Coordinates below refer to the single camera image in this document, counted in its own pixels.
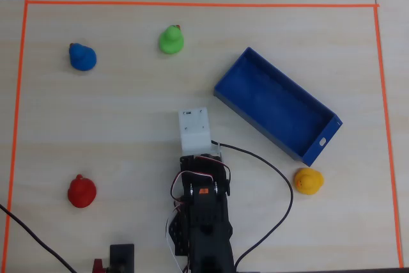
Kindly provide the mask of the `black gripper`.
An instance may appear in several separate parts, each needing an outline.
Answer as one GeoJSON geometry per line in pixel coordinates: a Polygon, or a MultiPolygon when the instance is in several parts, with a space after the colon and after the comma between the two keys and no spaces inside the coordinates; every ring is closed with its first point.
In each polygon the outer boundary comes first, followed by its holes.
{"type": "Polygon", "coordinates": [[[185,196],[194,189],[211,187],[217,194],[230,196],[231,170],[220,157],[204,154],[184,156],[180,159],[181,182],[185,196]]]}

